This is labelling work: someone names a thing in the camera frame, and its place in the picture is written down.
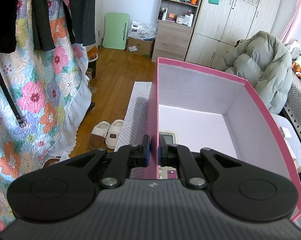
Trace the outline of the cream air conditioner remote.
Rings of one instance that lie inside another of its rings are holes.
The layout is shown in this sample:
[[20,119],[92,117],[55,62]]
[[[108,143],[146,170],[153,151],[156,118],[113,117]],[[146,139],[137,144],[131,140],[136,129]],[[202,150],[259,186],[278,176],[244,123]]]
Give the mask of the cream air conditioner remote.
[[159,179],[177,179],[176,168],[170,167],[162,161],[165,147],[176,143],[176,134],[173,132],[159,131]]

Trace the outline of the pink cardboard box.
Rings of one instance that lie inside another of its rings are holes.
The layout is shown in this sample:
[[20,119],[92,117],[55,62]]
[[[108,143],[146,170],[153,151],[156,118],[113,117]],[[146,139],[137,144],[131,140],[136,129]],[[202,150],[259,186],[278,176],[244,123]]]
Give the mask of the pink cardboard box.
[[292,215],[301,216],[301,183],[289,148],[250,83],[192,63],[159,58],[148,99],[150,161],[143,177],[158,178],[159,133],[174,133],[193,152],[211,148],[290,179],[298,190]]

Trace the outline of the right white slipper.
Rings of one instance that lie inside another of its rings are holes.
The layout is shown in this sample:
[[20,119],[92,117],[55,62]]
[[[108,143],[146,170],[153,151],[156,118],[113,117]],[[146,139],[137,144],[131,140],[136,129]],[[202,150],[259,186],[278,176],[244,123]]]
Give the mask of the right white slipper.
[[105,138],[105,144],[107,148],[111,150],[115,149],[119,138],[119,134],[122,130],[123,122],[124,122],[123,120],[117,119],[110,125]]

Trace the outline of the white slipper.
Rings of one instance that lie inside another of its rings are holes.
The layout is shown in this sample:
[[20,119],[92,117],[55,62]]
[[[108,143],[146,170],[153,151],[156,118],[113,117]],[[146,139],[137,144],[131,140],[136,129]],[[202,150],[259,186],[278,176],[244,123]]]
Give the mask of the white slipper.
[[107,148],[111,150],[115,149],[119,138],[119,134],[122,130],[123,122],[124,122],[123,120],[117,119],[110,125],[105,138],[105,144]]
[[101,121],[94,126],[89,138],[89,149],[95,150],[103,146],[109,128],[110,124],[107,121]]

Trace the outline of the left white slipper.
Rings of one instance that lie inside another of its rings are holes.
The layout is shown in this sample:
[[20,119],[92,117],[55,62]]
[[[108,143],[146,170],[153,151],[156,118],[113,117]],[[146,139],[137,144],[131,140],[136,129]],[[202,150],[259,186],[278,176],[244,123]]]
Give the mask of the left white slipper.
[[95,150],[103,146],[109,128],[110,124],[107,121],[101,121],[94,126],[89,138],[89,149]]

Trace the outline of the patterned white tablecloth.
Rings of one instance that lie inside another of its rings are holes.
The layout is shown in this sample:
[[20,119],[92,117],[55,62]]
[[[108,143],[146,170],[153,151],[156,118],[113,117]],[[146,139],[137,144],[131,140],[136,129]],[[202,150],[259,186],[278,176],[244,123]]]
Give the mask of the patterned white tablecloth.
[[147,110],[151,85],[151,82],[136,81],[134,83],[122,129],[115,146],[116,151],[125,145],[141,144],[143,136],[148,134]]

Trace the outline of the black belt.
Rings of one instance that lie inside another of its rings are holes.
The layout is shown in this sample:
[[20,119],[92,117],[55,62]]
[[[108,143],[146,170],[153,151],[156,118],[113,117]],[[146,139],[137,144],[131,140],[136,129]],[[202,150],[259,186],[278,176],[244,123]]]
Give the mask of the black belt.
[[4,81],[4,79],[3,79],[2,75],[1,75],[1,72],[0,72],[0,87],[1,87],[1,89],[2,89],[2,91],[3,91],[4,96],[5,96],[6,99],[7,99],[7,102],[8,102],[8,104],[9,104],[9,106],[10,106],[10,108],[11,108],[13,114],[15,115],[15,118],[16,118],[16,120],[17,120],[19,126],[20,126],[21,128],[26,127],[26,124],[25,124],[25,122],[24,122],[22,116],[21,116],[20,113],[18,112],[18,110],[17,110],[17,108],[16,108],[16,106],[15,106],[15,103],[13,102],[12,97],[10,96],[10,93],[9,93],[9,91],[8,91],[8,89],[7,89],[7,86],[6,86],[6,84],[5,84],[5,81]]

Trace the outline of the floral quilt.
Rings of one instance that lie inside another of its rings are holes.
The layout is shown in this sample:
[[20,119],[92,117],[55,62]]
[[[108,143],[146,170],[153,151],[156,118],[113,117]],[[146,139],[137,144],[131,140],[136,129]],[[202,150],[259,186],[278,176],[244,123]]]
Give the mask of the floral quilt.
[[0,232],[14,221],[7,201],[9,185],[49,161],[67,159],[91,105],[87,46],[70,41],[66,0],[47,1],[54,13],[50,25],[55,48],[34,48],[32,0],[20,0],[17,45],[12,53],[0,53],[1,75],[26,124],[19,126],[0,87]]

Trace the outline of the cardboard box on floor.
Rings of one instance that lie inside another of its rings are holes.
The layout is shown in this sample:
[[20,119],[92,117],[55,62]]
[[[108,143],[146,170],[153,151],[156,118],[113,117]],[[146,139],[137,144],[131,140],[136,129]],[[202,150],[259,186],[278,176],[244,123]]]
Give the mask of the cardboard box on floor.
[[139,40],[128,38],[127,52],[150,59],[153,54],[155,40]]

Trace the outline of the grey puffer jacket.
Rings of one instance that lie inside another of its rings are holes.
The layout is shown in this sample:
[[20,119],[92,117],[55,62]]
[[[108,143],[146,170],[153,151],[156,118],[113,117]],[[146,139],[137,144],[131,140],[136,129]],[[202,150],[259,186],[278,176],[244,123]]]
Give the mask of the grey puffer jacket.
[[259,31],[239,40],[224,61],[224,71],[246,79],[270,113],[281,112],[293,80],[292,55],[277,37]]

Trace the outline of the tissue pack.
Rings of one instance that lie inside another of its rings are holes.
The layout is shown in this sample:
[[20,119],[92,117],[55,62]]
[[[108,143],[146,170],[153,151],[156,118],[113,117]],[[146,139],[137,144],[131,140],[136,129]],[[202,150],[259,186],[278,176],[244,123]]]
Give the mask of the tissue pack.
[[157,30],[158,24],[145,24],[140,21],[132,20],[128,36],[138,40],[154,40],[157,35]]

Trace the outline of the green folding table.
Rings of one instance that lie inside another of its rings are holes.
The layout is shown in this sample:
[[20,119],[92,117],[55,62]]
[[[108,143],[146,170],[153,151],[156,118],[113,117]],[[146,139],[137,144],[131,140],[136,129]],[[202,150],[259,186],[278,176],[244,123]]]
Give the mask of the green folding table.
[[126,13],[107,12],[103,47],[125,50],[130,16]]

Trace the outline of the light wood wardrobe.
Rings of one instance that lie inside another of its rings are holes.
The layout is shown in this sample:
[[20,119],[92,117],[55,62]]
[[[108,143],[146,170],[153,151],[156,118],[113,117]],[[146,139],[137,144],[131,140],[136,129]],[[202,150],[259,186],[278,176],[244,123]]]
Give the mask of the light wood wardrobe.
[[202,0],[185,60],[218,70],[239,40],[270,32],[281,0]]

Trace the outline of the wooden shelf cabinet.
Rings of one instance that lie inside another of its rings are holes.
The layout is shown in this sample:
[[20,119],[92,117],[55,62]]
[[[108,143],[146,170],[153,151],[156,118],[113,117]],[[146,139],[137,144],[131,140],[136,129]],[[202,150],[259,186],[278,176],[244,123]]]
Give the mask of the wooden shelf cabinet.
[[160,0],[152,61],[159,57],[184,61],[201,0]]

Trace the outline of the black hanging clothes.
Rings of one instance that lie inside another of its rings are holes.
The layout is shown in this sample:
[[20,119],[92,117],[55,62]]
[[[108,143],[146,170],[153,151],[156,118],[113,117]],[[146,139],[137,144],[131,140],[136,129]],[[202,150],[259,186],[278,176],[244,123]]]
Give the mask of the black hanging clothes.
[[[0,0],[0,53],[12,53],[17,45],[16,20],[22,18],[20,0]],[[71,43],[89,46],[95,43],[96,0],[66,0],[63,9]],[[33,42],[36,50],[49,51],[55,48],[51,33],[50,17],[53,11],[47,0],[32,0]]]

